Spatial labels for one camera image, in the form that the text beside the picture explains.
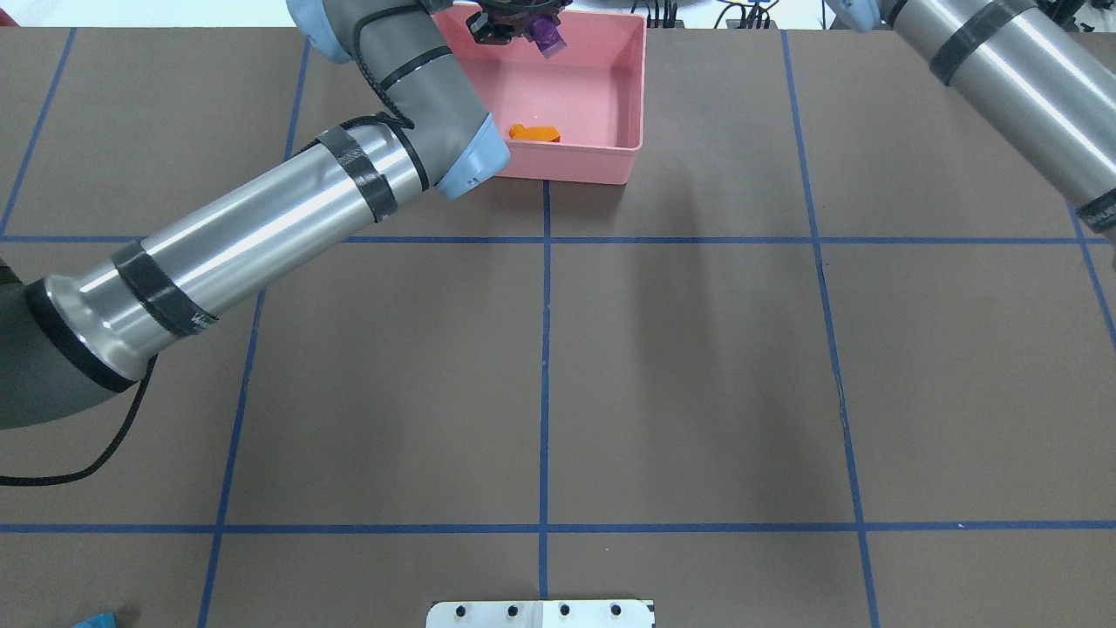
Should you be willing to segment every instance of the pink bin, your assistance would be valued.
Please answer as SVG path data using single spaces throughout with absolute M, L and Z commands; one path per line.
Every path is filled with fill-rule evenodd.
M 500 176 L 627 183 L 643 144 L 643 17 L 562 11 L 567 48 L 546 59 L 526 39 L 507 46 L 473 41 L 454 6 L 434 21 L 511 149 Z M 513 124 L 556 126 L 560 143 L 508 137 Z

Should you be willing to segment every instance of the orange toy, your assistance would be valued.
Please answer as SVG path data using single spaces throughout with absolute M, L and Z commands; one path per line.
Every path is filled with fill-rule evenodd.
M 561 134 L 554 126 L 523 126 L 516 124 L 508 132 L 512 139 L 531 139 L 533 142 L 561 142 Z

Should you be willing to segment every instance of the grid line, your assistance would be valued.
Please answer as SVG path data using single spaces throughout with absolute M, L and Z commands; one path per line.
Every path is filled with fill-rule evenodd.
M 455 235 L 353 235 L 345 243 L 407 243 L 407 244 L 541 244 L 535 236 L 455 236 Z
M 550 525 L 550 181 L 542 182 L 542 369 L 539 404 L 539 599 L 549 597 Z
M 295 131 L 298 127 L 298 114 L 302 104 L 302 88 L 306 85 L 306 68 L 310 59 L 310 40 L 302 41 L 302 59 L 298 69 L 298 81 L 295 86 L 295 99 L 290 108 L 290 123 L 287 127 L 287 141 L 283 146 L 283 161 L 291 157 L 295 145 Z M 218 563 L 221 560 L 221 542 L 224 538 L 224 521 L 229 510 L 229 494 L 232 491 L 233 473 L 237 468 L 237 452 L 240 447 L 240 434 L 244 423 L 244 409 L 248 406 L 248 385 L 256 364 L 256 348 L 260 338 L 260 317 L 263 313 L 263 301 L 267 289 L 260 290 L 256 297 L 256 311 L 252 313 L 252 329 L 248 337 L 248 351 L 244 357 L 244 373 L 240 380 L 240 397 L 237 400 L 237 415 L 232 424 L 232 436 L 229 439 L 229 457 L 225 461 L 224 477 L 221 483 L 221 499 L 218 503 L 217 529 L 213 531 L 213 544 L 210 549 L 209 567 L 205 570 L 205 584 L 202 588 L 202 600 L 198 611 L 198 628 L 205 628 L 209 621 L 210 602 L 213 599 L 213 584 L 217 581 Z
M 11 185 L 11 193 L 8 194 L 8 203 L 4 205 L 3 215 L 0 215 L 0 235 L 3 235 L 4 231 L 8 230 L 8 221 L 11 220 L 11 214 L 16 210 L 16 199 L 19 197 L 20 187 L 23 186 L 23 176 L 27 175 L 27 168 L 31 165 L 31 155 L 35 154 L 35 146 L 39 143 L 39 133 L 42 132 L 42 126 L 47 123 L 47 114 L 50 113 L 50 103 L 55 99 L 58 84 L 62 79 L 62 71 L 66 70 L 66 61 L 69 59 L 75 37 L 77 37 L 77 29 L 71 28 L 69 35 L 66 36 L 66 46 L 62 47 L 62 54 L 58 58 L 58 67 L 55 68 L 55 76 L 50 79 L 47 97 L 42 100 L 42 108 L 39 109 L 39 117 L 35 120 L 31 138 L 28 139 L 27 149 L 23 151 L 23 161 L 20 162 L 19 171 L 16 172 L 16 181 Z
M 1104 317 L 1105 327 L 1108 328 L 1108 338 L 1112 340 L 1113 349 L 1116 350 L 1116 325 L 1113 325 L 1113 312 L 1108 309 L 1108 299 L 1105 298 L 1105 289 L 1100 284 L 1100 277 L 1097 276 L 1097 267 L 1093 263 L 1093 253 L 1089 251 L 1089 240 L 1085 236 L 1081 222 L 1077 219 L 1077 209 L 1069 202 L 1069 219 L 1074 223 L 1074 232 L 1077 233 L 1077 244 L 1081 248 L 1081 257 L 1085 258 L 1085 267 L 1089 271 L 1089 281 L 1093 283 L 1093 291 L 1097 294 L 1097 302 L 1100 305 L 1100 316 Z
M 879 521 L 865 522 L 867 532 L 989 532 L 1116 530 L 1116 520 L 989 520 L 989 521 Z M 855 533 L 856 522 L 775 523 L 550 523 L 547 534 L 790 534 Z M 213 534 L 217 525 L 136 523 L 8 523 L 0 534 Z M 531 534 L 533 523 L 463 524 L 238 524 L 221 528 L 240 535 L 413 535 L 413 534 Z
M 810 238 L 802 236 L 751 236 L 751 235 L 602 235 L 602 236 L 557 236 L 556 244 L 808 244 Z
M 860 547 L 860 568 L 864 572 L 864 590 L 868 602 L 868 619 L 872 628 L 879 628 L 879 609 L 876 603 L 876 587 L 872 574 L 872 555 L 868 552 L 868 532 L 864 525 L 864 506 L 860 503 L 860 484 L 856 474 L 856 453 L 853 448 L 853 431 L 848 423 L 848 404 L 845 398 L 845 381 L 840 371 L 840 357 L 837 354 L 837 335 L 834 330 L 833 309 L 829 303 L 829 287 L 826 284 L 825 260 L 821 255 L 821 238 L 818 233 L 818 216 L 814 209 L 814 187 L 810 184 L 810 168 L 806 156 L 806 139 L 802 135 L 802 118 L 798 107 L 798 94 L 795 89 L 795 70 L 790 57 L 790 39 L 787 31 L 780 31 L 782 37 L 782 58 L 787 69 L 787 90 L 790 95 L 790 113 L 795 123 L 795 142 L 798 145 L 798 163 L 802 174 L 802 191 L 806 196 L 806 213 L 810 221 L 810 236 L 814 240 L 814 264 L 818 274 L 818 288 L 821 291 L 821 312 L 826 323 L 826 337 L 829 345 L 829 363 L 837 384 L 840 423 L 845 441 L 845 464 L 848 470 L 848 485 L 853 499 L 853 516 L 856 519 L 856 538 Z
M 1075 244 L 1077 238 L 959 238 L 959 236 L 857 236 L 819 235 L 824 244 Z

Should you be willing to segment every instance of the blue object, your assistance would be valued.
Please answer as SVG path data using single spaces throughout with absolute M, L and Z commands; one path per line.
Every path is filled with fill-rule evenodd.
M 509 161 L 511 152 L 508 151 L 508 144 L 503 143 L 503 135 L 496 127 L 492 114 L 489 114 L 480 131 L 465 146 L 465 152 L 461 153 L 434 187 L 452 201 L 491 178 L 507 167 Z
M 310 39 L 310 45 L 321 52 L 323 57 L 335 64 L 347 64 L 353 60 L 337 40 L 334 27 L 329 26 L 326 7 L 321 0 L 287 0 L 287 12 L 295 20 L 295 26 Z
M 116 618 L 113 613 L 98 615 L 88 621 L 83 621 L 74 628 L 116 628 Z
M 879 26 L 879 4 L 876 0 L 826 0 L 826 4 L 840 21 L 857 32 L 868 32 Z

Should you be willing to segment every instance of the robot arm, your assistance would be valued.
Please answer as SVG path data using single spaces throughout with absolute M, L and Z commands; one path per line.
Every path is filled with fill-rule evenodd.
M 1116 77 L 1031 0 L 826 0 L 860 32 L 883 16 L 1116 245 Z
M 886 16 L 1116 244 L 1116 77 L 1022 0 L 827 0 Z M 355 59 L 386 113 L 327 129 L 294 158 L 79 278 L 25 286 L 0 262 L 0 429 L 95 406 L 234 302 L 434 186 L 456 197 L 509 153 L 429 13 L 446 0 L 288 0 L 315 47 Z M 474 39 L 560 49 L 568 0 L 483 0 Z

